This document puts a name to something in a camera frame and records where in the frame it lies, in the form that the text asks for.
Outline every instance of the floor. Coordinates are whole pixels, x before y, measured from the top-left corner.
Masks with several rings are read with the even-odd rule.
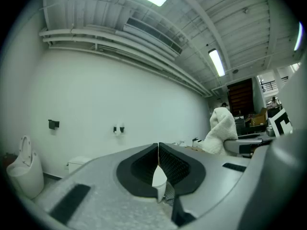
[[[45,184],[44,189],[41,191],[41,193],[37,197],[33,199],[33,202],[36,204],[39,204],[39,201],[44,199],[48,191],[51,190],[52,187],[54,187],[56,182],[58,181],[44,176],[44,184]]]

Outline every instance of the white column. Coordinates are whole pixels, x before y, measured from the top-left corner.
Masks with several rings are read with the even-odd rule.
[[[277,69],[274,69],[274,70],[272,71],[272,73],[273,73],[274,80],[275,80],[275,82],[276,82],[278,91],[280,91],[280,90],[282,89],[282,87],[283,87],[282,78],[280,77],[280,74],[279,74],[279,72],[278,72]]]

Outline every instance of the black wall-mounted holder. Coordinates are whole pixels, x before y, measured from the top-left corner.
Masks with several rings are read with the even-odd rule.
[[[124,133],[124,128],[125,127],[119,127],[121,133]]]
[[[50,129],[56,129],[56,128],[59,128],[59,121],[53,121],[51,119],[48,119],[49,121],[49,128]]]

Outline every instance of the air conditioning unit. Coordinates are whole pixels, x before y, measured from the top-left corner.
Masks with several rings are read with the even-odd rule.
[[[152,43],[172,57],[178,57],[182,52],[182,48],[172,39],[138,19],[130,17],[123,31]]]

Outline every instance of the toilet paper holder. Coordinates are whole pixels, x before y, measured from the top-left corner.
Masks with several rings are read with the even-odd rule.
[[[59,121],[53,121],[51,119],[48,119],[48,121],[49,121],[49,128],[50,129],[59,128]]]

